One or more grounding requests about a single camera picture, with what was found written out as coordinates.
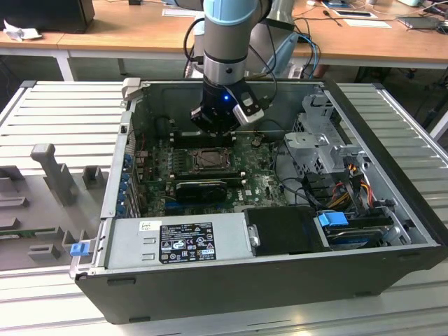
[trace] table leg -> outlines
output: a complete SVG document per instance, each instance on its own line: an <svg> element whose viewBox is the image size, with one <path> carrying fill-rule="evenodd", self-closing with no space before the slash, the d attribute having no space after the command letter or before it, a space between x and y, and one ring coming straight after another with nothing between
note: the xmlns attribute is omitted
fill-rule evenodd
<svg viewBox="0 0 448 336"><path fill-rule="evenodd" d="M438 141L440 137L448 130L448 111L445 112L442 119L434 126L431 135L434 140Z"/></svg>
<svg viewBox="0 0 448 336"><path fill-rule="evenodd" d="M118 58L118 69L120 70L120 75L126 76L127 75L127 71L126 71L126 66L125 66L125 61L123 58Z"/></svg>
<svg viewBox="0 0 448 336"><path fill-rule="evenodd" d="M55 57L64 81L66 82L77 81L78 78L76 76L76 72L73 70L73 67L71 65L70 57L68 55L62 55L62 54L58 54Z"/></svg>

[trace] motherboard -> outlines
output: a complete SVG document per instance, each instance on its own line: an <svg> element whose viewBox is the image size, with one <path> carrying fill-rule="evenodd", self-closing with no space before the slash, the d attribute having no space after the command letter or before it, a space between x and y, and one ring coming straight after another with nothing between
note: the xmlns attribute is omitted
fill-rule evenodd
<svg viewBox="0 0 448 336"><path fill-rule="evenodd" d="M141 214L184 216L287 205L272 170L272 145L253 132L230 146L184 148L161 139L136 153Z"/></svg>

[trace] paper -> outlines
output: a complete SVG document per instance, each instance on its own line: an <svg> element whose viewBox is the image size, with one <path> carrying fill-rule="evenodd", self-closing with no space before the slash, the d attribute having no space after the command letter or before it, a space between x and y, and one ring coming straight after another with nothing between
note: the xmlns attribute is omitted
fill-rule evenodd
<svg viewBox="0 0 448 336"><path fill-rule="evenodd" d="M23 40L39 39L42 37L42 35L40 35L35 28L17 28L11 24L8 24L5 20L3 23L5 24L3 33L8 35L10 39L22 42Z"/></svg>
<svg viewBox="0 0 448 336"><path fill-rule="evenodd" d="M392 28L385 21L376 20L357 20L357 19L344 19L344 21L352 27L374 27L374 28Z"/></svg>
<svg viewBox="0 0 448 336"><path fill-rule="evenodd" d="M182 16L182 17L192 17L195 18L197 15L196 10L188 10L188 9L177 9L177 8L166 8L163 10L163 16Z"/></svg>

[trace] sticker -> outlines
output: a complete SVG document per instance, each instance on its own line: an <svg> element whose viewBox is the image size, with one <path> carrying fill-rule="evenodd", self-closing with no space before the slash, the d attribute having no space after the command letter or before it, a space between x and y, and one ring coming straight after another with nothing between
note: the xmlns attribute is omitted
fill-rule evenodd
<svg viewBox="0 0 448 336"><path fill-rule="evenodd" d="M143 220L140 222L140 231L154 231L159 230L162 224L161 220Z"/></svg>
<svg viewBox="0 0 448 336"><path fill-rule="evenodd" d="M18 234L3 234L0 236L0 240L7 240L7 239L19 239L20 235Z"/></svg>
<svg viewBox="0 0 448 336"><path fill-rule="evenodd" d="M159 261L162 264L216 259L213 226L211 223L159 224L159 227Z"/></svg>

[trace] metal bracket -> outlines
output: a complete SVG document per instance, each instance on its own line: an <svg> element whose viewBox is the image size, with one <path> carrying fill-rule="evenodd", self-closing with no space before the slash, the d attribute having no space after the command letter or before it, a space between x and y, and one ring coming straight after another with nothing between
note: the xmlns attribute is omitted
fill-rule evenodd
<svg viewBox="0 0 448 336"><path fill-rule="evenodd" d="M142 83L141 78L126 78L121 87L123 100L126 102L137 98L141 94L141 89L150 86L149 83Z"/></svg>

